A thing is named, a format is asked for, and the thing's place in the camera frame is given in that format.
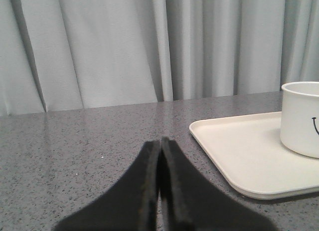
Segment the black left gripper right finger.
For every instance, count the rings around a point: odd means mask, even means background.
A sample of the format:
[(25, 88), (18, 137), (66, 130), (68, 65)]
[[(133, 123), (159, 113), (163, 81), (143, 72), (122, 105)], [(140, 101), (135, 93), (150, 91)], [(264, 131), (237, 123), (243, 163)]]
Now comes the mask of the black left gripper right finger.
[(162, 138), (159, 187), (164, 223), (170, 231), (274, 231), (263, 215), (212, 185), (183, 154), (176, 141)]

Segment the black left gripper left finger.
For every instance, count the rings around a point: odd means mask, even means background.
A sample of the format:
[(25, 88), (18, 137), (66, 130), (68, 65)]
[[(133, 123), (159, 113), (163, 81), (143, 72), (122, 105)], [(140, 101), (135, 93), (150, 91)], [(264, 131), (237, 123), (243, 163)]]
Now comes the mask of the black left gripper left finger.
[(145, 142), (123, 176), (102, 196), (64, 218), (57, 231), (154, 231), (159, 141)]

